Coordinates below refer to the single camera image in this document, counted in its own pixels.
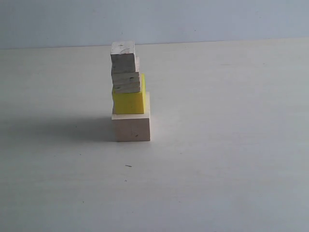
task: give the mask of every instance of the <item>table surface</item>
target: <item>table surface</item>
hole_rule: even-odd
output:
[[[0,231],[308,232],[309,38],[136,53],[152,141],[116,143],[109,46],[0,50]]]

